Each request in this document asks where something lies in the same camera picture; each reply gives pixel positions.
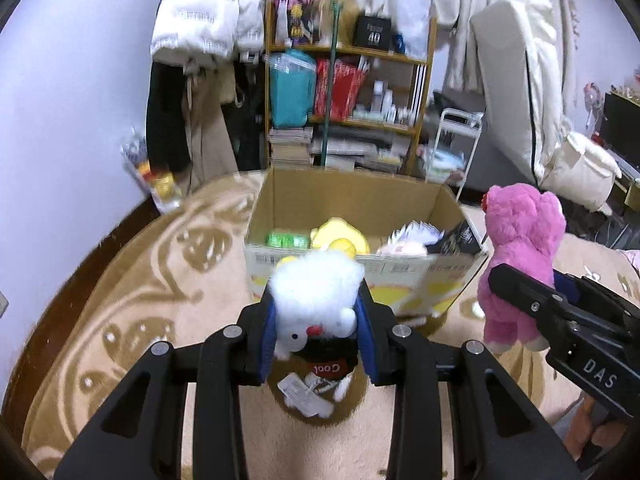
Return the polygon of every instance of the green pole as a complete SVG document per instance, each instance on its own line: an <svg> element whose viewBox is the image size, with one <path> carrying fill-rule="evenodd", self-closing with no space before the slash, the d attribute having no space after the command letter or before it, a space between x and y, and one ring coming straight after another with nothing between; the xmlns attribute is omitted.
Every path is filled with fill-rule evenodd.
<svg viewBox="0 0 640 480"><path fill-rule="evenodd" d="M320 155L321 166L324 166L326 162L326 147L329 142L329 117L331 115L331 98L334 92L334 66L336 47L338 44L338 18L340 17L341 7L335 0L331 0L331 6L334 10L334 30L331 36L331 57L329 60L329 72L327 74L326 106L324 107L324 132L322 132L322 153Z"/></svg>

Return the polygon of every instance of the stack of magazines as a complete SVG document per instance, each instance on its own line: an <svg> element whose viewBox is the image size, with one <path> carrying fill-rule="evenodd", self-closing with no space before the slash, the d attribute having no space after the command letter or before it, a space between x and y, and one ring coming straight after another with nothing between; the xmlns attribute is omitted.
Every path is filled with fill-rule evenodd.
<svg viewBox="0 0 640 480"><path fill-rule="evenodd" d="M325 166L343 171L357 169L398 173L406 158L411 137L393 132L375 135L367 130L330 130L326 149ZM309 152L320 155L322 138L312 139Z"/></svg>
<svg viewBox="0 0 640 480"><path fill-rule="evenodd" d="M271 143L271 165L277 168L309 166L309 144L313 128L272 128L269 132Z"/></svg>

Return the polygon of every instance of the rug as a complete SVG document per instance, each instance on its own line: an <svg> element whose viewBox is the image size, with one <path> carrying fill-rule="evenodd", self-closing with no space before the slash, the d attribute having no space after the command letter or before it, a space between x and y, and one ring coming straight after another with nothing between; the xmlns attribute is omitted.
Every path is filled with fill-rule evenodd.
<svg viewBox="0 0 640 480"><path fill-rule="evenodd" d="M48 477L87 420L149 345L203 341L235 322L252 302L246 286L242 238L263 181L263 173L236 174L210 183L178 212L159 218L112 261L42 383L28 415L22 446ZM467 208L484 232L483 214ZM565 237L556 268L588 274L634 303L640 280L622 255L578 238ZM481 338L482 320L471 304L478 277L446 316L420 330L431 339L459 346ZM577 399L579 390L521 346L500 362L548 420ZM287 408L275 383L293 360L276 363L260 388L240 391L242 428L253 480L384 478L394 410L394 387L373 387L357 368L345 399L329 420L303 419ZM443 478L452 478L452 445L447 397L443 412ZM194 387L184 421L182 478L190 480Z"/></svg>

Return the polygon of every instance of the bookshelf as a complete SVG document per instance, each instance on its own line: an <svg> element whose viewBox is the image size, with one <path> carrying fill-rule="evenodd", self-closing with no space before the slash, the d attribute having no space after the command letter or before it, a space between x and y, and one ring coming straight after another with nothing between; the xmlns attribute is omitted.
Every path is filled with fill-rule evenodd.
<svg viewBox="0 0 640 480"><path fill-rule="evenodd" d="M290 47L284 44L276 44L274 42L275 30L274 30L274 7L273 2L268 2L265 10L265 37L266 37L266 55L267 57L271 52L282 52ZM429 39L427 48L427 59L413 59L411 57L404 56L403 54L396 54L392 51L375 50L372 48L362 48L359 46L339 46L337 47L337 56L366 56L371 58L383 59L393 62L399 62L412 65L412 78L409 92L408 107L415 112L415 124L412 126L405 126L403 124L390 124L376 121L363 121L353 118L347 118L346 120L334 121L330 120L331 124L341 124L342 126L352 126L355 128L368 128L375 130L393 131L398 134L407 135L412 138L409 151L402 167L402 174L411 175L415 154L420 142L420 132L422 129L422 117L427 105L427 98L429 92L429 82L431 79L431 69L433 66L433 53L435 51L436 41L436 26L437 18L431 18L429 22ZM322 44L310 44L300 45L294 47L297 50L302 50L310 56L328 56L331 51L331 47ZM271 107L270 107L270 68L268 63L265 67L264 77L264 128L265 128L265 147L267 161L271 160L271 146L269 143L269 130L271 129ZM308 118L308 122L311 124L321 124L324 122L324 116L311 115Z"/></svg>

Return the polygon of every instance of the screw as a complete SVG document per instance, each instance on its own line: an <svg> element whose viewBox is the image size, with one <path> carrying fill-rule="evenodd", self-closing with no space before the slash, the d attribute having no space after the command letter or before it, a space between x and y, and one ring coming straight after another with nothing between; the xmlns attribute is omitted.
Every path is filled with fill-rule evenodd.
<svg viewBox="0 0 640 480"><path fill-rule="evenodd" d="M391 329L391 332L398 337L408 337L411 329L407 325L396 325Z"/></svg>
<svg viewBox="0 0 640 480"><path fill-rule="evenodd" d="M466 351L473 355L478 355L484 352L484 345L481 342L476 341L475 339L467 341L465 347Z"/></svg>
<svg viewBox="0 0 640 480"><path fill-rule="evenodd" d="M229 339L233 339L242 335L242 328L238 325L229 325L225 326L225 329L222 331L222 334Z"/></svg>
<svg viewBox="0 0 640 480"><path fill-rule="evenodd" d="M158 341L151 347L153 355L164 355L169 351L169 343L166 341Z"/></svg>

